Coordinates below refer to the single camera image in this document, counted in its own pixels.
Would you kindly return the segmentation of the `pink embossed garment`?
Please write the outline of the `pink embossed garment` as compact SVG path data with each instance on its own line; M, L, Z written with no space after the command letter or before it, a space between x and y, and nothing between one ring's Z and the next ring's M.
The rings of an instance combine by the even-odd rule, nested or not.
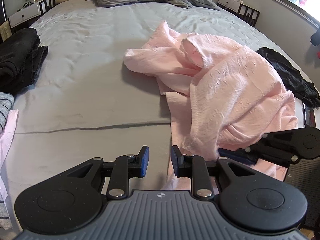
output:
M156 78L171 114L172 143L206 160L264 133L298 126L295 97L276 70L235 40L179 33L162 22L148 42L128 49L125 66Z

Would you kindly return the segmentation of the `grey striped folded clothes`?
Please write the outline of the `grey striped folded clothes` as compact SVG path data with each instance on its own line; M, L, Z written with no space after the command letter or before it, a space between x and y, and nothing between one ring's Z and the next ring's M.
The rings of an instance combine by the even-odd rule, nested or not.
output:
M0 133L3 132L7 122L9 111L14 104L14 96L9 93L0 92Z

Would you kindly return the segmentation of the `folded black clothes pile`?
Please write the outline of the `folded black clothes pile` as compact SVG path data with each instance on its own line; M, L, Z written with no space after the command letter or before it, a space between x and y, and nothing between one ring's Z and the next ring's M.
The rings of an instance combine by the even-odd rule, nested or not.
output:
M1 44L1 92L13 96L37 81L48 47L34 28L25 28Z

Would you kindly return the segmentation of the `black smartphone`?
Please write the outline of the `black smartphone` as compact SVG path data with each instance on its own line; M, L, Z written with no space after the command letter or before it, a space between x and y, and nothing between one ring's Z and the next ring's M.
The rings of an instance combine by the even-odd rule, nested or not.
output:
M317 127L314 109L303 101L303 120L305 127Z

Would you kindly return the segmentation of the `small black garment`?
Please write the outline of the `small black garment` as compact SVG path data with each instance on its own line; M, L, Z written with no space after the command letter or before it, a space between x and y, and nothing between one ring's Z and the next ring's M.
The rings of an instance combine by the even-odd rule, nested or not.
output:
M266 59L281 77L284 86L296 98L308 107L319 108L319 92L315 85L304 79L299 70L293 67L290 61L273 49L262 47L256 53Z

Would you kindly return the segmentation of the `grey bed sheet mattress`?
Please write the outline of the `grey bed sheet mattress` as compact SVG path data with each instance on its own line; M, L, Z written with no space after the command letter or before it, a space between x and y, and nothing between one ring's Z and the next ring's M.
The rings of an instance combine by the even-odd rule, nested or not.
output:
M225 10L168 3L136 3L112 8L92 1L60 3L37 20L41 43L49 49L36 84L19 94L16 131L1 169L12 228L20 233L14 202L26 188L93 157L150 148L144 179L133 189L187 189L187 178L167 177L170 111L154 77L123 65L125 51L145 44L161 22L179 33L227 36L252 50L279 47L263 33Z

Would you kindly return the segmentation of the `folded light pink cloth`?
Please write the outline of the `folded light pink cloth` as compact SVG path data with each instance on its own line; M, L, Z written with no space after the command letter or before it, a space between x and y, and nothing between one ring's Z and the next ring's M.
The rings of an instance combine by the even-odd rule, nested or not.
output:
M19 116L19 111L10 110L7 118L7 122L4 126L3 132L1 133L1 168L7 158L14 134L16 131L17 120Z

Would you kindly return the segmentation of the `white left nightstand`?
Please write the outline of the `white left nightstand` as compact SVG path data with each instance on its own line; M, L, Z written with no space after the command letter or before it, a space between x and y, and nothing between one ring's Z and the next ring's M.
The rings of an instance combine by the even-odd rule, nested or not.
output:
M31 5L21 9L9 17L9 24L12 28L28 20L44 15L50 9L55 7L55 0L39 0Z

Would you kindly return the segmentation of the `right nightstand dark frame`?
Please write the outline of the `right nightstand dark frame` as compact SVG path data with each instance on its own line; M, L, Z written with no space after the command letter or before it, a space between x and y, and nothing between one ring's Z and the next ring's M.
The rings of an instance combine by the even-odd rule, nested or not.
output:
M217 5L237 16L252 27L256 26L260 16L260 11L249 7L238 0L217 0Z

